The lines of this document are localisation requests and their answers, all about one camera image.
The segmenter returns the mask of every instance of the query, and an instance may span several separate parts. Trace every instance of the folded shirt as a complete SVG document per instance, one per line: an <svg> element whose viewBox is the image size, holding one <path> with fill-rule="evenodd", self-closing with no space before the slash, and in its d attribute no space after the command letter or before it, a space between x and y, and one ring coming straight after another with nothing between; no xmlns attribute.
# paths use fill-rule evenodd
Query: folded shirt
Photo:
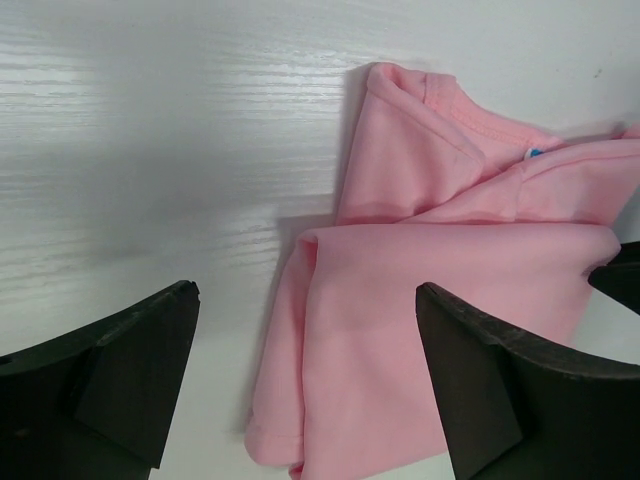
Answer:
<svg viewBox="0 0 640 480"><path fill-rule="evenodd" d="M637 133L569 145L483 110L451 76L373 67L336 226L301 235L282 274L251 457L352 480L444 452L415 288L567 342L588 273L618 252Z"/></svg>

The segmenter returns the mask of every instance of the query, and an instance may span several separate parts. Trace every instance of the white wooden surface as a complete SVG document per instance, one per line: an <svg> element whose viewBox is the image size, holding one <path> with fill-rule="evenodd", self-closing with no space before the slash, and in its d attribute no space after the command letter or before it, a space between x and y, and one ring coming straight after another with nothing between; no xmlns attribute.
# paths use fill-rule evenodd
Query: white wooden surface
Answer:
<svg viewBox="0 0 640 480"><path fill-rule="evenodd" d="M640 119L639 15L636 0L3 0L0 354L195 280L153 478L286 478L241 432L279 259L331 220L360 67L450 71L488 108L601 133ZM634 320L596 296L578 345L640 362ZM453 477L441 457L378 478Z"/></svg>

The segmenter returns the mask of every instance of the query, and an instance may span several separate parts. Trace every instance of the wood grain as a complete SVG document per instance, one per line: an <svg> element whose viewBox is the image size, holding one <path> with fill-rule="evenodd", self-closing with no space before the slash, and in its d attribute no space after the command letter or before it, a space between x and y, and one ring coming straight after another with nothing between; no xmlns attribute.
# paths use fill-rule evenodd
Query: wood grain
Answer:
<svg viewBox="0 0 640 480"><path fill-rule="evenodd" d="M452 71L489 108L592 134L640 113L638 14L633 0L5 0L0 354L195 280L199 330L153 478L284 478L248 461L239 432L274 271L297 232L331 221L364 66ZM453 477L444 458L385 478Z"/></svg>

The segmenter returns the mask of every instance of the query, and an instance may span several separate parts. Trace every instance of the clothing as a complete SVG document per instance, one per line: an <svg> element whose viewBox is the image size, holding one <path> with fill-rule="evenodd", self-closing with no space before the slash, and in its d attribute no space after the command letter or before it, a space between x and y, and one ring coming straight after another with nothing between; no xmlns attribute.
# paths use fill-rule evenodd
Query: clothing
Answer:
<svg viewBox="0 0 640 480"><path fill-rule="evenodd" d="M390 64L367 87L336 226L300 236L284 269L246 435L256 462L299 464L303 480L444 452L415 288L564 343L640 184L633 135L567 145L451 76Z"/></svg>

